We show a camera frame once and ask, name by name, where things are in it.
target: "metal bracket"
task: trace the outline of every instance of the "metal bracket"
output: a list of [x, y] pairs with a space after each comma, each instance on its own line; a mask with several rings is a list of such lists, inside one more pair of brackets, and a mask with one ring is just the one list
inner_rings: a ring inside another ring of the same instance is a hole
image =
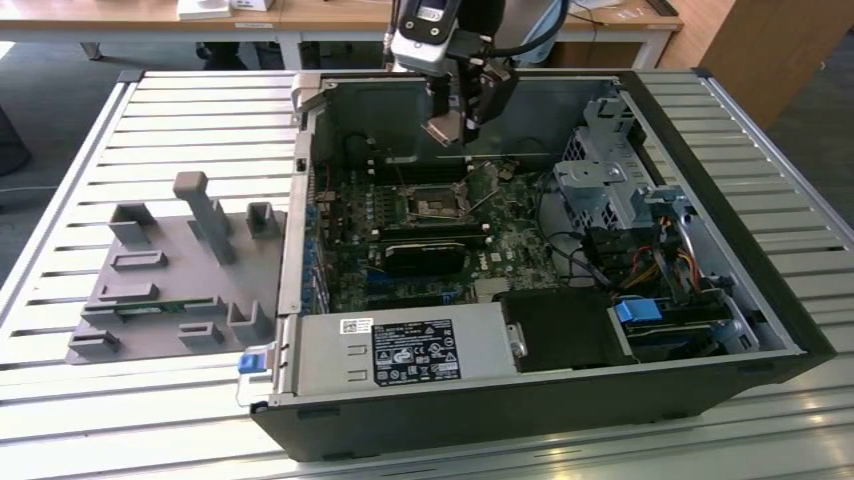
[[319, 73], [298, 73], [290, 84], [290, 102], [293, 112], [310, 110], [323, 102], [323, 82]]

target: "green circuit board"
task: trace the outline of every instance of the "green circuit board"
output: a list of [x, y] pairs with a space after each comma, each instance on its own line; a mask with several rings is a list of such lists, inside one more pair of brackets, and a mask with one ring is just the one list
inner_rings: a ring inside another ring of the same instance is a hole
[[[331, 311], [475, 303], [481, 279], [503, 278], [508, 289], [555, 286], [557, 273], [533, 222], [537, 175], [513, 175], [495, 161], [476, 165], [455, 184], [377, 186], [364, 172], [349, 171], [320, 204]], [[451, 197], [456, 211], [448, 208]], [[413, 216], [413, 211], [429, 213]], [[381, 269], [384, 247], [371, 241], [373, 228], [456, 221], [485, 224], [489, 232], [487, 244], [467, 250], [461, 270], [389, 277]]]

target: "metal table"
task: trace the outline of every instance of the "metal table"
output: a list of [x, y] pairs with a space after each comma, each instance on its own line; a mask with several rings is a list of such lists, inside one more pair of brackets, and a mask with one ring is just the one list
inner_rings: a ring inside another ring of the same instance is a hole
[[[238, 354], [62, 363], [112, 240], [104, 222], [114, 202], [144, 200], [156, 216], [186, 214], [170, 200], [170, 180], [180, 170], [201, 169], [225, 210], [241, 211], [260, 198], [288, 203], [292, 74], [150, 72], [116, 85], [0, 292], [2, 478], [851, 475], [854, 236], [713, 80], [689, 72], [643, 79], [839, 350], [836, 359], [697, 418], [297, 464], [234, 402]], [[675, 181], [663, 163], [659, 168]]]

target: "black cover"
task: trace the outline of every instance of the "black cover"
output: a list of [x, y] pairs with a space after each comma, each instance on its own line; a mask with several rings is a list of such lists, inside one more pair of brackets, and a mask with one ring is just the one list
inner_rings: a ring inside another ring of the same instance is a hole
[[595, 288], [547, 288], [496, 295], [504, 321], [519, 325], [528, 354], [520, 372], [635, 363], [623, 354], [607, 314], [608, 296]]

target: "blue latch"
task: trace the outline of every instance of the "blue latch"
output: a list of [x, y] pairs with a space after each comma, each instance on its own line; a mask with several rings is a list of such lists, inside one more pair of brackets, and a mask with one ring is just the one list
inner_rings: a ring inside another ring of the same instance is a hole
[[264, 373], [266, 371], [266, 355], [264, 353], [244, 353], [237, 363], [240, 375], [246, 373]]
[[616, 317], [619, 323], [656, 322], [661, 319], [661, 312], [651, 298], [632, 298], [616, 305]]

